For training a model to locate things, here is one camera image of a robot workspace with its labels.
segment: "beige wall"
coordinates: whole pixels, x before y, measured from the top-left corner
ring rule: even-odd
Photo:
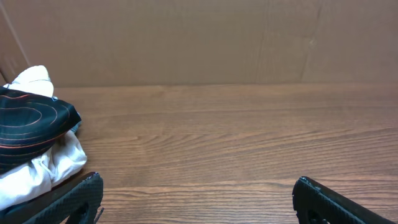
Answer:
[[[0,2],[56,86],[398,81],[396,0]]]

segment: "black cloth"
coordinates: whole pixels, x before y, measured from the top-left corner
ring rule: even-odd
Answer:
[[[79,121],[67,102],[0,87],[0,174],[45,153]]]

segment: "wooden table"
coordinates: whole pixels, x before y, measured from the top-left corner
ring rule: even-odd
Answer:
[[[100,223],[297,223],[314,178],[398,222],[398,84],[57,88],[83,118]]]

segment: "cloth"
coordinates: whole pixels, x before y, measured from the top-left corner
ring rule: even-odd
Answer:
[[[44,66],[22,72],[5,88],[53,95],[53,85]],[[76,174],[87,157],[73,131],[68,131],[44,154],[0,175],[0,211],[38,197]]]

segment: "white fabric fold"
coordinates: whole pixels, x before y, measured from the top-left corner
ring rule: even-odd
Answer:
[[[4,87],[47,97],[53,95],[49,74],[42,65],[28,68]],[[0,175],[0,211],[51,191],[81,170],[87,157],[79,140],[72,131],[61,138],[46,153]]]

